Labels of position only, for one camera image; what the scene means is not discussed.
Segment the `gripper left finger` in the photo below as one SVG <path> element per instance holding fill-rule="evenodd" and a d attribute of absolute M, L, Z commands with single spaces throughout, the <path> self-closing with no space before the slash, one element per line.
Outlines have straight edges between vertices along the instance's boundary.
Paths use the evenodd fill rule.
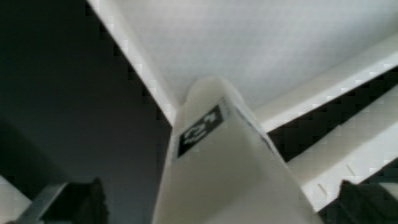
<path fill-rule="evenodd" d="M 108 224 L 101 180 L 49 184 L 12 224 Z"/>

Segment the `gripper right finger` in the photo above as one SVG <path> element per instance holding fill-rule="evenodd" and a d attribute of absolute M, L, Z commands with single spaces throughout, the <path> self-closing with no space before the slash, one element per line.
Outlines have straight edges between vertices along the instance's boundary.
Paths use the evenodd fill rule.
<path fill-rule="evenodd" d="M 325 224 L 398 224 L 398 183 L 344 181 L 318 214 Z"/>

